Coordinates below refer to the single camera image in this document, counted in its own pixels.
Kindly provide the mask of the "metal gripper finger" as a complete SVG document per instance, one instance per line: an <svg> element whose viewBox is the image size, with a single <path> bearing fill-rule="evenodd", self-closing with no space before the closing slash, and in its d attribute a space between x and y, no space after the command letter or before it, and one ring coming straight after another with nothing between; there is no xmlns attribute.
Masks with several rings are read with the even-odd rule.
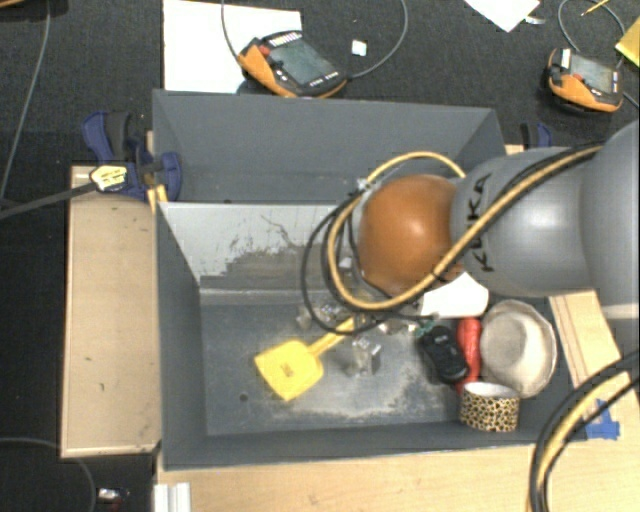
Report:
<svg viewBox="0 0 640 512"><path fill-rule="evenodd" d="M373 376L381 367L382 345L365 337L351 341L345 372L350 377Z"/></svg>
<svg viewBox="0 0 640 512"><path fill-rule="evenodd" d="M335 304L311 304L310 307L302 305L298 308L297 325L303 331L309 331L312 327L332 330L340 323L341 315L342 309Z"/></svg>

